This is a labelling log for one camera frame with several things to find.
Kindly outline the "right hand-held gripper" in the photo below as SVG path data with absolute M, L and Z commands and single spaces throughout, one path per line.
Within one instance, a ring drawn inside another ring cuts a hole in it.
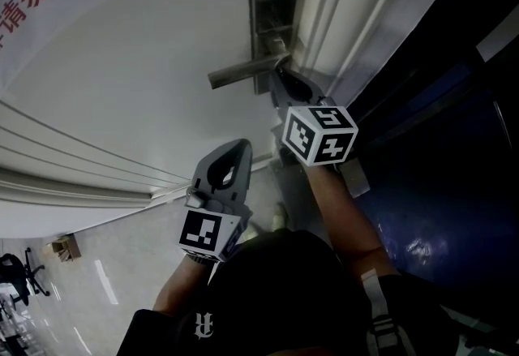
M 284 67 L 270 73 L 269 91 L 274 108 L 285 115 L 280 142 L 297 160 L 307 167 L 346 162 L 358 126 L 345 107 L 326 105 L 316 83 Z

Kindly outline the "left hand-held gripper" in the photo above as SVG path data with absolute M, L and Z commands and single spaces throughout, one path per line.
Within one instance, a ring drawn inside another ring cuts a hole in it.
M 252 147 L 235 139 L 214 149 L 195 168 L 179 213 L 177 246 L 195 258 L 225 262 L 247 228 Z

